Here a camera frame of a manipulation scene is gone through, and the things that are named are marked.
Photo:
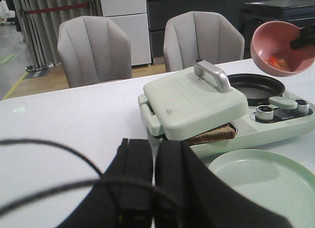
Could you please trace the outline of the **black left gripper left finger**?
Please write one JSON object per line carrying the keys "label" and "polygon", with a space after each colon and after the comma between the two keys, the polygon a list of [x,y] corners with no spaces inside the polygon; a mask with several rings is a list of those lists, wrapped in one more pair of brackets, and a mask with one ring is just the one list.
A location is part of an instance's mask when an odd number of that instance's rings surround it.
{"label": "black left gripper left finger", "polygon": [[[123,139],[101,180],[136,179],[151,183],[153,156],[143,139]],[[77,208],[59,224],[61,228],[149,228],[152,191],[140,186],[93,186]]]}

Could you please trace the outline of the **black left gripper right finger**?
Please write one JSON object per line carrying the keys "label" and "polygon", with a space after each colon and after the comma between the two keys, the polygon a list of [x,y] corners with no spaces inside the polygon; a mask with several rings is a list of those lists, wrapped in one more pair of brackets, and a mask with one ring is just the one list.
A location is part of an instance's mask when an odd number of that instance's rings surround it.
{"label": "black left gripper right finger", "polygon": [[177,202],[185,228],[290,228],[287,218],[233,190],[184,141],[163,141],[155,183]]}

